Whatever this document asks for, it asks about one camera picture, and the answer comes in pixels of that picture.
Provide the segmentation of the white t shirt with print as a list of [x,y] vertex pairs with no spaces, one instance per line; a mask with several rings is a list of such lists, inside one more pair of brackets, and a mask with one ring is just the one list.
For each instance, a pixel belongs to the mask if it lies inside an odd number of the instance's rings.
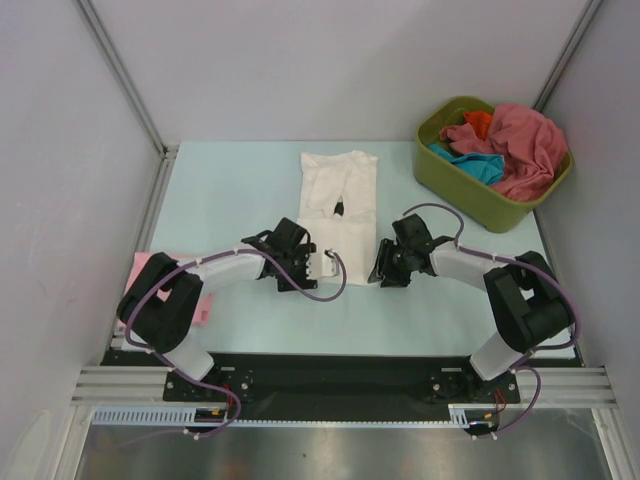
[[[297,223],[316,252],[333,249],[347,282],[366,286],[376,258],[378,158],[354,150],[338,155],[301,154],[302,184]],[[321,281],[338,283],[336,278]]]

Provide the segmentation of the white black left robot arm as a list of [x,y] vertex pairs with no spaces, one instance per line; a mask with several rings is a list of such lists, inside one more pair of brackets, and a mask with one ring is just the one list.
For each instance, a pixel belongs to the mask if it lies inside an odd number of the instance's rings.
[[214,397],[221,376],[214,359],[190,332],[204,298],[243,281],[272,277],[279,292],[311,290],[311,234],[288,218],[273,230],[245,237],[226,252],[202,259],[177,260],[164,252],[151,255],[120,300],[116,317],[131,340],[168,360],[187,375],[186,387],[197,398]]

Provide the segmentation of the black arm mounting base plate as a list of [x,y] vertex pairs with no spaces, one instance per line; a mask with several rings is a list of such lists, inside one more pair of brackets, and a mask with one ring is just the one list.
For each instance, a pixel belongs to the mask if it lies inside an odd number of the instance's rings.
[[465,357],[217,354],[201,385],[163,377],[166,403],[229,405],[244,421],[414,422],[445,418],[450,404],[515,405],[505,373],[481,380]]

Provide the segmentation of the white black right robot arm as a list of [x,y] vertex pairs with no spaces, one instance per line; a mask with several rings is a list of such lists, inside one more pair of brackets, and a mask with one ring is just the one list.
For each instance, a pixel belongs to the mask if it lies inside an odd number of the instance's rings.
[[463,246],[458,236],[434,237],[417,214],[392,223],[393,239],[381,241],[368,281],[382,288],[404,288],[414,273],[462,282],[484,292],[496,332],[469,357],[461,376],[463,393],[484,401],[497,378],[519,367],[545,342],[570,327],[579,332],[579,315],[544,257],[528,251],[515,258]]

